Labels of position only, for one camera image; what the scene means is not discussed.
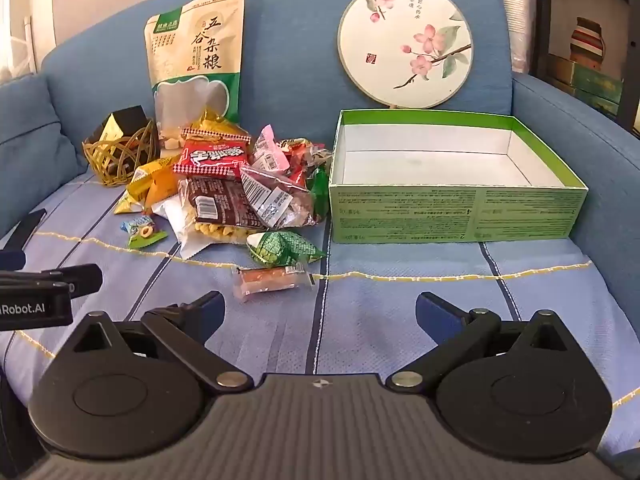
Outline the pink wrapped snack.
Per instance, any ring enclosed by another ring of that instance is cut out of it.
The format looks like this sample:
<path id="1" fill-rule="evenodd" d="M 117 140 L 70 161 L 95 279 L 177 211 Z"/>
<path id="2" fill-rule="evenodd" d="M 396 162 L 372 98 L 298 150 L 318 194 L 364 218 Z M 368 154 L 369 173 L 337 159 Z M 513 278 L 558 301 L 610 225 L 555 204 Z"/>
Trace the pink wrapped snack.
<path id="1" fill-rule="evenodd" d="M 272 174 L 286 174 L 290 169 L 290 163 L 274 137 L 270 125 L 262 128 L 254 143 L 250 166 Z"/>

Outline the red white snack packet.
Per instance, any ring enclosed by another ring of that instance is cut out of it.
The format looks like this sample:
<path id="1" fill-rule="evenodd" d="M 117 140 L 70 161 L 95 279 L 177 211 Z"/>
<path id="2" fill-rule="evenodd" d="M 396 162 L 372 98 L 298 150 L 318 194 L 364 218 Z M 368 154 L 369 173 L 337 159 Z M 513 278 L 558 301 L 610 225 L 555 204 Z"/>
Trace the red white snack packet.
<path id="1" fill-rule="evenodd" d="M 280 141 L 279 146 L 290 164 L 286 175 L 297 185 L 305 186 L 314 170 L 332 162 L 330 150 L 308 139 L 286 139 Z"/>

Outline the striped ceramic vase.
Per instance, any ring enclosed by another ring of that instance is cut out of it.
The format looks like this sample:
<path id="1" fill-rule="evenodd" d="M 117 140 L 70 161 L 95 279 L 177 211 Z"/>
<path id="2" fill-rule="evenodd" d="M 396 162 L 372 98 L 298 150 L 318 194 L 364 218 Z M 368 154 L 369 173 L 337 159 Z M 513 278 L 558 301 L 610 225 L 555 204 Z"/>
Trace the striped ceramic vase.
<path id="1" fill-rule="evenodd" d="M 600 72 L 605 57 L 602 27 L 589 18 L 576 18 L 576 26 L 570 36 L 570 59 L 590 70 Z"/>

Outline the brown snack bag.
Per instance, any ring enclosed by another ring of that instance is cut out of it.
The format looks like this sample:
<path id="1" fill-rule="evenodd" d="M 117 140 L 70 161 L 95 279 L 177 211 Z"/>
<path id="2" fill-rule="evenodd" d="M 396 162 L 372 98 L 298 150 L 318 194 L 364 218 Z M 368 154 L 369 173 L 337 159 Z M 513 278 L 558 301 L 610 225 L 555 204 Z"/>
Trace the brown snack bag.
<path id="1" fill-rule="evenodd" d="M 265 232 L 239 181 L 184 177 L 178 182 L 186 227 L 215 244 L 244 245 L 247 237 Z"/>

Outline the green cardboard box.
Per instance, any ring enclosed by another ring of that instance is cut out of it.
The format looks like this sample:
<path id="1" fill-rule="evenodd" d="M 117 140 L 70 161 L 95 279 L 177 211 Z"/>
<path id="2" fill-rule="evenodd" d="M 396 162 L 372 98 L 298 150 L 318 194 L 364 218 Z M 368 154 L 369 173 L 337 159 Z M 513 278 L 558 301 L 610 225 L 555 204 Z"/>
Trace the green cardboard box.
<path id="1" fill-rule="evenodd" d="M 335 240 L 556 240 L 587 185 L 513 116 L 343 110 L 329 177 Z"/>

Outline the large beige cereal snack bag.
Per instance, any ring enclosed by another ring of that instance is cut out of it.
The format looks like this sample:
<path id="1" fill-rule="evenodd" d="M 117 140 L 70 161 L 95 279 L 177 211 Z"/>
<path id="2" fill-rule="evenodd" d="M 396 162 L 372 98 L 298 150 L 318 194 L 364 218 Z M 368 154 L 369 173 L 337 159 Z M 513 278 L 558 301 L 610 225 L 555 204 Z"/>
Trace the large beige cereal snack bag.
<path id="1" fill-rule="evenodd" d="M 239 121 L 245 0 L 192 0 L 144 28 L 162 149 L 178 151 L 182 130 L 206 113 Z"/>

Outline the yellow cake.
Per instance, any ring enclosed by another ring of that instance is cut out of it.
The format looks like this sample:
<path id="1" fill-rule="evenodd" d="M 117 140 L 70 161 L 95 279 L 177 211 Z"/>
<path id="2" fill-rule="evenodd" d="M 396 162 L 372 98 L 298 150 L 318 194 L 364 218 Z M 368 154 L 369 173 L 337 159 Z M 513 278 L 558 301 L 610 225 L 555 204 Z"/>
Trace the yellow cake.
<path id="1" fill-rule="evenodd" d="M 210 107 L 205 107 L 201 116 L 192 122 L 194 129 L 216 132 L 216 133 L 231 133 L 238 134 L 239 136 L 248 136 L 248 132 L 234 122 L 230 122 L 224 116 L 218 115 Z"/>

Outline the clear red label snack packet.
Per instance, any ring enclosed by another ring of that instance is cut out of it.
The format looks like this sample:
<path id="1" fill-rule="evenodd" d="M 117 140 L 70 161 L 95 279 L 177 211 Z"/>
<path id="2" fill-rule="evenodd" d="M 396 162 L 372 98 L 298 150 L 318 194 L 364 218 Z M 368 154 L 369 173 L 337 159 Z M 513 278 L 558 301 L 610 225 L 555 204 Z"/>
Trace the clear red label snack packet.
<path id="1" fill-rule="evenodd" d="M 268 229 L 302 228 L 317 222 L 311 192 L 303 185 L 251 166 L 241 168 L 241 183 L 248 203 Z"/>

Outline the red checkered snack packet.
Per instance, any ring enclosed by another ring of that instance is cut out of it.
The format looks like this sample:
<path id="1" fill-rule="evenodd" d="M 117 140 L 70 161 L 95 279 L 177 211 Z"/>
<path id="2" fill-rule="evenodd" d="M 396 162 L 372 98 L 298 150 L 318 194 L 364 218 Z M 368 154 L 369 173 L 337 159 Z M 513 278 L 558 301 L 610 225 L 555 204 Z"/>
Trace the red checkered snack packet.
<path id="1" fill-rule="evenodd" d="M 184 144 L 175 174 L 187 177 L 212 177 L 239 181 L 241 168 L 248 165 L 252 138 L 246 133 L 183 130 Z"/>

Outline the green triangular snack packet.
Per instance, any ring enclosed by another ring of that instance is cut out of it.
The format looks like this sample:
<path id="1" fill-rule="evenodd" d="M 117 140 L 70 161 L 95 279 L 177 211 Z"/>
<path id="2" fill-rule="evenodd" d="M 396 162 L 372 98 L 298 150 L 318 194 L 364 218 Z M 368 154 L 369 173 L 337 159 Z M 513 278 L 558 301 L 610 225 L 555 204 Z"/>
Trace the green triangular snack packet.
<path id="1" fill-rule="evenodd" d="M 313 263 L 324 257 L 322 250 L 292 231 L 250 234 L 246 247 L 252 258 L 263 266 L 295 266 L 296 263 Z"/>

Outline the blue cushion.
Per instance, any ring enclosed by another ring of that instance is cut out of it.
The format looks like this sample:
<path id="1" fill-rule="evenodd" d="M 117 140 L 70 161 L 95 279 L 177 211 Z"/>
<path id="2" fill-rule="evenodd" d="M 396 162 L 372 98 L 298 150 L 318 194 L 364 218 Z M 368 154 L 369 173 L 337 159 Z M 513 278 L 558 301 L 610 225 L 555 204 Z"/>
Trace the blue cushion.
<path id="1" fill-rule="evenodd" d="M 2 234 L 86 171 L 62 131 L 43 76 L 28 75 L 1 85 L 0 157 Z"/>

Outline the pink sausage snack packet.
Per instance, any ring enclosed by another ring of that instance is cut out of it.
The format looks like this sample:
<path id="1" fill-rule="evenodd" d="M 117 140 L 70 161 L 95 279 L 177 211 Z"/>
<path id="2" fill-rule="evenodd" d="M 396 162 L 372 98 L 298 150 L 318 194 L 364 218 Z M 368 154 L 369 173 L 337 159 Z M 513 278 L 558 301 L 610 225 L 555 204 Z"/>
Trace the pink sausage snack packet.
<path id="1" fill-rule="evenodd" d="M 314 287 L 314 279 L 300 263 L 260 269 L 236 268 L 232 271 L 232 281 L 234 296 L 241 302 L 266 292 Z"/>

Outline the black gold small box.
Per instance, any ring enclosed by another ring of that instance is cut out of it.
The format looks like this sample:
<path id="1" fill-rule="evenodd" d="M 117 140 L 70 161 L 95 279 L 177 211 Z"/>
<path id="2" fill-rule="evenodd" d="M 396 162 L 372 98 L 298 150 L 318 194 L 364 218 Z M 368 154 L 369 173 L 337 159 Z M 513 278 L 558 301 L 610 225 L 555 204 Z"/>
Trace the black gold small box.
<path id="1" fill-rule="evenodd" d="M 116 141 L 125 136 L 133 136 L 148 124 L 148 118 L 140 105 L 115 110 L 105 119 L 98 139 L 100 141 Z"/>

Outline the yellow orange snack packet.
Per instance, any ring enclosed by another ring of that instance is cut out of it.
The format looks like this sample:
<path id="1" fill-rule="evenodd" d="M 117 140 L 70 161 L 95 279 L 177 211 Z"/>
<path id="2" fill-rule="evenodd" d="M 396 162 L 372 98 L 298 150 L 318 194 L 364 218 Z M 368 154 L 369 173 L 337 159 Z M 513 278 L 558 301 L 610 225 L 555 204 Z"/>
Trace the yellow orange snack packet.
<path id="1" fill-rule="evenodd" d="M 154 204 L 177 194 L 178 178 L 174 166 L 179 159 L 179 155 L 163 157 L 138 167 L 115 205 L 113 214 L 150 211 Z"/>

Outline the round floral fan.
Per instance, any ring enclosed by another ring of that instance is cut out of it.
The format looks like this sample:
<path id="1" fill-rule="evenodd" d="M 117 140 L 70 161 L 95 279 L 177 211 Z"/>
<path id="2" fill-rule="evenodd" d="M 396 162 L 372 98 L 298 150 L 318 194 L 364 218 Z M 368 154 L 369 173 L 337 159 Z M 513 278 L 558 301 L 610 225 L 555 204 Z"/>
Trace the round floral fan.
<path id="1" fill-rule="evenodd" d="M 472 32 L 451 0 L 352 0 L 337 29 L 349 79 L 375 102 L 432 108 L 465 84 Z"/>

